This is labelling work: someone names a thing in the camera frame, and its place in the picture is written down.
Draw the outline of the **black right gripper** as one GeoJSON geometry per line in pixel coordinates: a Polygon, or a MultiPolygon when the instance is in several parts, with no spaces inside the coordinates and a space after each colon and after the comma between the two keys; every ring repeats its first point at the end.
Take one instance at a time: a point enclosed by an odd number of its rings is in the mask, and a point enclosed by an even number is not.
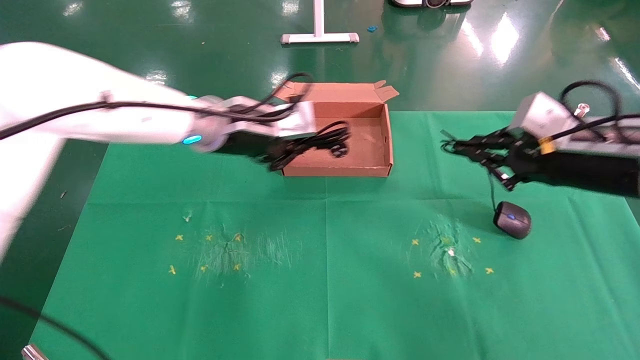
{"type": "Polygon", "coordinates": [[[484,167],[489,177],[508,192],[514,191],[520,182],[536,182],[625,198],[639,196],[636,158],[558,150],[542,154],[525,145],[515,145],[519,141],[507,128],[502,128],[469,139],[453,139],[449,149],[469,150],[468,159],[484,167]]]}

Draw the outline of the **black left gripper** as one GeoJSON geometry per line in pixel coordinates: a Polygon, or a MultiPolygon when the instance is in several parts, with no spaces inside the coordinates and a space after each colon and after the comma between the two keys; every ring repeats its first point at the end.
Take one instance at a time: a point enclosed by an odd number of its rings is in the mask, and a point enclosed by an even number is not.
{"type": "Polygon", "coordinates": [[[226,142],[219,149],[220,154],[260,160],[272,173],[282,171],[297,157],[297,154],[303,152],[302,137],[284,139],[244,131],[229,134],[226,142]]]}

